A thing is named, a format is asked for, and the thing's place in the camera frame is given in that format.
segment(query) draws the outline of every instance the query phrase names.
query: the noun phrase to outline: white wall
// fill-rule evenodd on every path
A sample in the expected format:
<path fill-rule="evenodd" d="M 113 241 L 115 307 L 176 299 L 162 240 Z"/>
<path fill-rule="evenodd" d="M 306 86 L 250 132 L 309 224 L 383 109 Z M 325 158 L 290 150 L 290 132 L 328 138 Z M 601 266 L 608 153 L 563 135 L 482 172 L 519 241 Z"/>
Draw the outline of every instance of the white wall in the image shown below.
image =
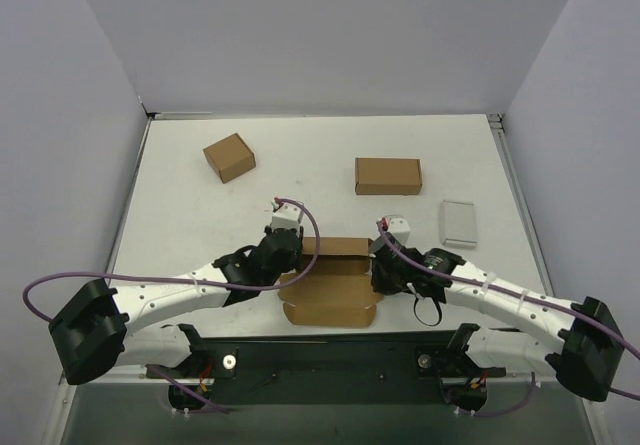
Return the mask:
<path fill-rule="evenodd" d="M 603 299 L 640 343 L 640 0 L 569 0 L 506 114 L 556 291 Z M 630 356 L 615 385 L 640 393 Z M 606 403 L 619 444 L 640 404 Z"/>
<path fill-rule="evenodd" d="M 60 377 L 29 281 L 104 269 L 146 118 L 85 0 L 0 0 L 0 443 L 39 443 Z M 49 314 L 78 283 L 43 285 Z"/>
<path fill-rule="evenodd" d="M 151 111 L 503 112 L 566 0 L 87 0 Z"/>

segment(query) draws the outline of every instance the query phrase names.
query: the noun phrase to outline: tabletop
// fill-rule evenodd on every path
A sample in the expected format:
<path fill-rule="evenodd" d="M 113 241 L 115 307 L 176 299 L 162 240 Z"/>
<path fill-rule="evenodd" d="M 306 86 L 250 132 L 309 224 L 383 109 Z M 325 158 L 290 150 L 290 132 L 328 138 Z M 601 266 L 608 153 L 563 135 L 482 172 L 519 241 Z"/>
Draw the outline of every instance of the tabletop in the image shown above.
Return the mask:
<path fill-rule="evenodd" d="M 223 184 L 202 149 L 236 132 L 253 150 L 257 166 Z M 419 158 L 421 193 L 357 196 L 356 157 Z M 401 214 L 411 224 L 408 246 L 423 252 L 441 246 L 442 200 L 473 202 L 478 245 L 450 250 L 500 278 L 544 293 L 484 115 L 152 121 L 114 272 L 176 276 L 244 245 L 257 245 L 275 196 L 304 202 L 321 236 L 375 238 L 376 219 Z M 308 220 L 303 225 L 310 234 Z M 413 297 L 406 294 L 385 297 L 373 324 L 361 331 L 425 330 L 413 316 L 412 304 Z M 457 329 L 461 322 L 504 326 L 475 311 L 443 310 L 440 330 Z M 436 317 L 430 301 L 421 302 L 418 313 L 427 322 Z M 170 322 L 191 323 L 203 337 L 354 332 L 290 324 L 276 292 Z"/>

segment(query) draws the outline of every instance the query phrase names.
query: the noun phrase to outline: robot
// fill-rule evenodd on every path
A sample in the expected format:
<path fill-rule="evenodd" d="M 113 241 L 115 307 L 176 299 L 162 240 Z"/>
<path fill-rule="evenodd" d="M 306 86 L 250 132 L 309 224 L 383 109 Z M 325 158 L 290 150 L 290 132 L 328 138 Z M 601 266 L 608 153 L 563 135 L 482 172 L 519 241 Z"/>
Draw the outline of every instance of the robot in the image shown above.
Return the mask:
<path fill-rule="evenodd" d="M 200 378 L 202 385 L 204 374 L 213 382 L 187 387 L 191 393 L 171 385 L 169 400 L 180 410 L 200 409 L 210 397 L 228 405 L 446 402 L 478 410 L 487 399 L 484 379 L 534 372 L 555 376 L 580 397 L 606 400 L 624 348 L 598 325 L 620 334 L 604 303 L 540 295 L 447 250 L 407 248 L 410 227 L 397 215 L 379 222 L 380 236 L 369 250 L 374 291 L 428 298 L 440 317 L 443 305 L 470 308 L 509 328 L 463 323 L 457 330 L 226 339 L 200 337 L 189 324 L 161 326 L 194 310 L 251 300 L 284 286 L 276 285 L 281 274 L 301 270 L 306 209 L 289 200 L 272 205 L 257 246 L 171 283 L 86 283 L 49 324 L 67 382 L 154 364 L 149 378 Z"/>

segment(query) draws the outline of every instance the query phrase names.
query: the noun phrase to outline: open cardboard box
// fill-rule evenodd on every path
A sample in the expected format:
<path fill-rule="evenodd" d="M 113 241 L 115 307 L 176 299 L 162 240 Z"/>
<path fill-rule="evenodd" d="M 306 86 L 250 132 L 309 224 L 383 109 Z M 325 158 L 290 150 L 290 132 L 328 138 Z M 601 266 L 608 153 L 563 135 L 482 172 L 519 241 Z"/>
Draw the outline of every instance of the open cardboard box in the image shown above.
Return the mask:
<path fill-rule="evenodd" d="M 320 239 L 320 255 L 315 266 L 300 282 L 278 291 L 284 314 L 294 325 L 366 328 L 376 316 L 382 295 L 371 287 L 367 238 Z M 315 251 L 315 237 L 302 241 L 303 265 Z M 287 283 L 296 277 L 280 277 Z"/>

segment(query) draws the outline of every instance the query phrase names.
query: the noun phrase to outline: cardboard box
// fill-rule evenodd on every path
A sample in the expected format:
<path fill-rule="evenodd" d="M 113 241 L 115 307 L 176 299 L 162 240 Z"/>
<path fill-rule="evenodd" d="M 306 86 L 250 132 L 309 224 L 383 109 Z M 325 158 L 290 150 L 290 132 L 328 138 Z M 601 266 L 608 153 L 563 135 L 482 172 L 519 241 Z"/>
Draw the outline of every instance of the cardboard box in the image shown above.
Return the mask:
<path fill-rule="evenodd" d="M 222 183 L 238 178 L 256 166 L 256 157 L 237 133 L 209 145 L 203 152 Z"/>
<path fill-rule="evenodd" d="M 322 238 L 320 256 L 309 275 L 278 291 L 284 314 L 294 325 L 366 328 L 376 316 L 382 295 L 371 287 L 369 244 L 366 238 Z M 315 250 L 315 237 L 302 244 L 306 266 Z M 280 277 L 286 283 L 297 276 Z"/>
<path fill-rule="evenodd" d="M 421 189 L 419 159 L 356 158 L 356 195 L 418 195 Z"/>

